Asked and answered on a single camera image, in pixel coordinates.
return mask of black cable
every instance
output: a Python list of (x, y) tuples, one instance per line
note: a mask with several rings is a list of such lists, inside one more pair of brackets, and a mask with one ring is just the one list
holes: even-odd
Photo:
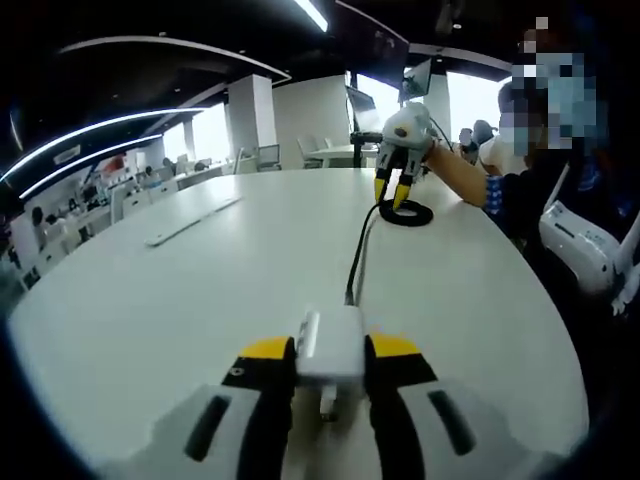
[(376, 203), (364, 218), (362, 224), (362, 231), (360, 232), (360, 239), (358, 240), (358, 247), (356, 253), (353, 256), (353, 263), (351, 264), (351, 271), (349, 272), (349, 279), (347, 280), (347, 288), (344, 293), (344, 304), (355, 305), (355, 296), (353, 294), (353, 282), (356, 278), (356, 272), (358, 271), (358, 264), (360, 263), (360, 255), (362, 254), (362, 247), (364, 246), (364, 239), (367, 232), (367, 224), (371, 218), (371, 214), (376, 208), (380, 207), (380, 216), (389, 223), (394, 225), (402, 225), (404, 227), (422, 227), (427, 225), (433, 220), (433, 211), (420, 205), (412, 200), (405, 200), (400, 205), (400, 210), (412, 212), (413, 215), (400, 215), (393, 209), (393, 200), (384, 200), (380, 203)]
[(401, 215), (393, 209), (393, 200), (385, 200), (380, 204), (380, 216), (387, 222), (403, 227), (422, 227), (433, 220), (433, 211), (412, 200), (405, 200), (400, 205), (401, 211), (411, 212), (412, 215)]
[(362, 224), (362, 232), (360, 233), (360, 240), (358, 240), (358, 248), (356, 248), (356, 254), (353, 256), (353, 263), (351, 264), (351, 271), (349, 272), (349, 279), (347, 280), (347, 289), (344, 292), (344, 304), (345, 305), (355, 305), (355, 297), (353, 295), (353, 282), (356, 279), (356, 272), (358, 271), (358, 264), (360, 263), (360, 254), (362, 253), (362, 246), (364, 245), (364, 236), (367, 232), (367, 223), (369, 223), (369, 218), (371, 218), (371, 214), (378, 208), (378, 204), (376, 203), (369, 212), (367, 216), (364, 217), (364, 223)]
[(442, 130), (442, 128), (440, 128), (440, 125), (438, 125), (438, 122), (436, 122), (433, 117), (431, 118), (431, 121), (433, 122), (433, 124), (438, 127), (438, 130), (440, 130), (440, 133), (442, 134), (442, 136), (444, 137), (444, 139), (447, 141), (447, 145), (449, 145), (449, 150), (451, 150), (453, 152), (453, 145), (451, 145), (451, 142), (449, 141), (449, 139), (447, 138), (447, 136), (444, 133), (444, 130)]

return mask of black ceiling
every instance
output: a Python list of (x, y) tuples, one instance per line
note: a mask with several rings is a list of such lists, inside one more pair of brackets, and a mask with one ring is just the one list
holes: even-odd
[[(451, 46), (505, 61), (513, 58), (523, 30), (534, 18), (531, 11), (508, 0), (459, 0), (459, 12), (453, 13), (462, 28), (451, 30), (445, 25), (448, 33), (442, 33), (439, 15), (445, 0), (344, 1), (411, 43)], [(339, 15), (343, 8), (334, 0), (313, 3), (330, 24), (332, 16)], [(8, 67), (3, 79), (6, 86), (0, 92), (2, 171), (43, 143), (88, 124), (177, 107), (200, 92), (248, 73), (270, 76), (274, 81), (282, 79), (277, 73), (243, 61), (167, 44), (112, 43), (60, 53), (79, 42), (117, 36), (197, 42), (243, 53), (290, 73), (293, 81), (343, 68), (335, 32), (330, 27), (327, 34), (323, 33), (293, 0), (22, 0), (11, 8), (10, 26), (2, 33), (7, 36), (3, 58)], [(419, 61), (419, 55), (410, 55), (409, 62)], [(437, 68), (496, 75), (495, 69), (451, 59), (437, 64)], [(196, 105), (211, 105), (222, 98), (219, 93)], [(23, 151), (12, 138), (9, 112)], [(137, 138), (156, 121), (139, 120), (83, 137), (83, 153)], [(31, 162), (34, 165), (14, 181), (28, 186), (38, 180), (53, 168), (52, 156), (74, 144), (60, 145), (49, 152), (47, 159), (38, 160), (37, 166)]]

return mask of white charger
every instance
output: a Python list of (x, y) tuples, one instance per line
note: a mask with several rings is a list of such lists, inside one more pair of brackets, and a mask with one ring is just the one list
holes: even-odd
[(310, 310), (300, 325), (296, 342), (298, 382), (321, 391), (320, 415), (325, 420), (336, 419), (338, 391), (362, 391), (364, 337), (364, 318), (354, 306)]

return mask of round table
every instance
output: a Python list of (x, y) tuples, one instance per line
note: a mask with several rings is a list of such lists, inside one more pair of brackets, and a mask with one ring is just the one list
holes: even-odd
[[(117, 223), (36, 284), (10, 334), (45, 411), (81, 457), (101, 465), (141, 449), (156, 420), (219, 383), (243, 347), (296, 336), (308, 308), (342, 302), (374, 175), (215, 178)], [(230, 196), (243, 198), (145, 246), (159, 228)], [(412, 339), (440, 378), (498, 408), (525, 446), (567, 453), (586, 433), (586, 398), (544, 288), (491, 220), (437, 177), (410, 198), (435, 219), (421, 228), (374, 220), (361, 298), (369, 328)], [(361, 411), (332, 452), (333, 478), (379, 478)]]

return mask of ceiling light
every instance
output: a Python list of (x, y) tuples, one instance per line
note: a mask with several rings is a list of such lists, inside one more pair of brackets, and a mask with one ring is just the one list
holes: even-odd
[(57, 177), (58, 175), (66, 172), (67, 170), (80, 165), (83, 162), (86, 162), (87, 160), (91, 160), (92, 158), (96, 158), (100, 155), (103, 155), (105, 153), (108, 152), (112, 152), (114, 150), (119, 150), (121, 148), (124, 147), (128, 147), (129, 145), (135, 145), (136, 143), (142, 143), (142, 142), (146, 142), (149, 140), (154, 140), (156, 138), (160, 138), (162, 137), (162, 135), (151, 135), (149, 137), (144, 137), (144, 138), (139, 138), (137, 140), (131, 140), (130, 142), (124, 142), (121, 143), (120, 145), (115, 145), (113, 147), (109, 147), (109, 148), (105, 148), (104, 150), (100, 150), (99, 152), (95, 152), (92, 153), (91, 155), (87, 155), (86, 157), (83, 157), (79, 160), (76, 160), (75, 162), (71, 162), (69, 165), (65, 165), (64, 167), (56, 170), (53, 173), (50, 173), (49, 175), (47, 175), (46, 177), (44, 177), (42, 180), (40, 180), (39, 182), (35, 183), (34, 185), (32, 185), (31, 187), (27, 188), (24, 192), (22, 192), (20, 194), (20, 198), (24, 199), (24, 197), (26, 197), (27, 195), (29, 195), (30, 193), (32, 193), (36, 188), (41, 187), (42, 185), (44, 185), (46, 182), (48, 182), (49, 180), (51, 180), (52, 178)]
[(88, 127), (81, 128), (80, 130), (76, 130), (75, 132), (67, 133), (62, 137), (58, 137), (55, 140), (42, 145), (41, 147), (36, 148), (33, 152), (25, 155), (20, 160), (18, 160), (2, 177), (0, 177), (0, 182), (7, 178), (9, 175), (15, 173), (19, 169), (21, 169), (28, 162), (33, 160), (38, 155), (46, 152), (47, 150), (55, 147), (56, 145), (61, 144), (71, 138), (77, 137), (87, 132), (91, 132), (92, 130), (97, 130), (98, 128), (107, 127), (109, 125), (114, 125), (116, 123), (127, 122), (129, 120), (137, 120), (138, 118), (147, 118), (147, 117), (157, 117), (162, 115), (174, 114), (174, 113), (190, 113), (190, 112), (204, 112), (206, 108), (168, 108), (166, 110), (154, 110), (151, 112), (142, 112), (142, 113), (134, 113), (132, 115), (125, 115), (124, 117), (112, 118), (110, 120), (105, 120), (104, 122), (95, 123), (93, 125), (89, 125)]
[(323, 32), (327, 31), (329, 23), (325, 20), (325, 18), (320, 14), (318, 9), (309, 1), (309, 0), (293, 0), (296, 2), (300, 8), (302, 8), (307, 15), (311, 17), (311, 20), (316, 22), (316, 25), (320, 27), (320, 30)]

